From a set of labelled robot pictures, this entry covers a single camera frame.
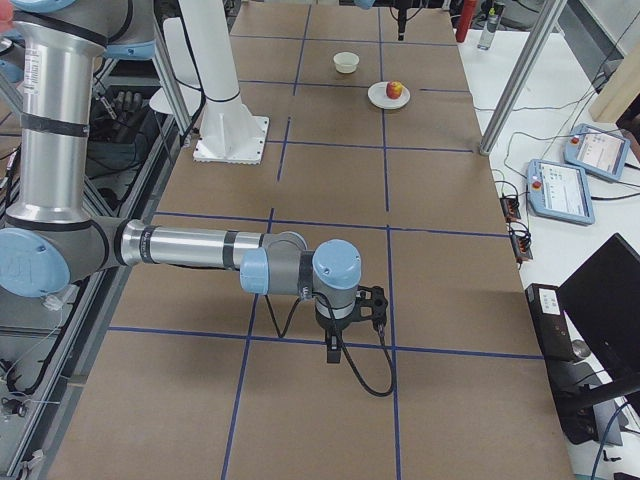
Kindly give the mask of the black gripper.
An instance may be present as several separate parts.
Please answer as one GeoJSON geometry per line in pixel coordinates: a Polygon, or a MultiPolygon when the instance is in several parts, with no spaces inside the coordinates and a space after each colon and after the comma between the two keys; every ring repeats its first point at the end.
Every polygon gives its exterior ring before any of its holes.
{"type": "Polygon", "coordinates": [[[344,319],[332,320],[322,315],[319,316],[319,325],[325,331],[326,362],[328,364],[340,363],[340,343],[342,331],[347,327],[344,319]]]}

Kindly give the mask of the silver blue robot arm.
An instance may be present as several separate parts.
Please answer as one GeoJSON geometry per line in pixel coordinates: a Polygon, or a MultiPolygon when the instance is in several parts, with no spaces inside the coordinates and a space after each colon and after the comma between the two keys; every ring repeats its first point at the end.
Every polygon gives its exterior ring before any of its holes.
{"type": "Polygon", "coordinates": [[[343,330],[363,305],[361,258],[351,243],[309,250],[294,232],[166,228],[83,208],[94,62],[154,55],[152,3],[17,1],[13,24],[26,51],[20,191],[1,232],[2,287],[40,297],[139,263],[236,271],[247,292],[314,300],[327,359],[338,362],[343,330]]]}

